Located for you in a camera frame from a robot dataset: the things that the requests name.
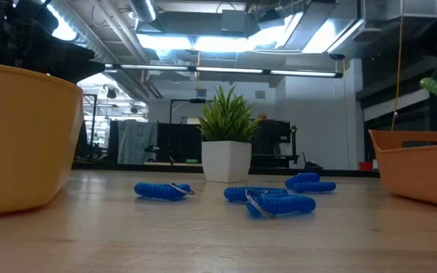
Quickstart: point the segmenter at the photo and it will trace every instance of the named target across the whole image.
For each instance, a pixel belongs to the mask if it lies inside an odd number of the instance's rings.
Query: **workbench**
[[[282,176],[246,185],[283,187]],[[437,206],[372,178],[332,178],[314,213],[251,218],[203,174],[73,171],[46,206],[0,215],[0,272],[437,272]],[[189,183],[179,202],[137,182]]]

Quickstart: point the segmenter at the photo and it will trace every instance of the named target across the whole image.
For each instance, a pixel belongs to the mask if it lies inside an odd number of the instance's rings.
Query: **metal key ring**
[[[184,194],[188,194],[188,195],[195,195],[195,192],[192,191],[191,189],[190,189],[190,191],[182,190],[179,187],[177,187],[175,183],[170,183],[169,185],[170,185],[170,187],[179,191],[180,193],[184,193]]]
[[[259,212],[261,212],[262,214],[264,214],[264,215],[266,215],[266,216],[268,216],[270,218],[275,218],[275,215],[265,211],[261,206],[259,206],[259,204],[256,203],[256,201],[254,201],[254,199],[249,195],[249,193],[254,193],[256,196],[257,196],[257,193],[255,193],[252,190],[246,190],[247,200],[249,200],[249,202],[252,204],[252,206],[254,206],[254,208],[256,208]]]

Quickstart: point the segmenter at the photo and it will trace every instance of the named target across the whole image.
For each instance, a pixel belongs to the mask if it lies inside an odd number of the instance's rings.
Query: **desk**
[[[137,199],[139,181],[191,183],[197,195]],[[335,181],[334,194],[314,196],[312,214],[254,219],[224,200],[224,188],[241,184],[73,171],[47,206],[0,215],[0,272],[437,272],[437,206],[390,196],[376,179]]]

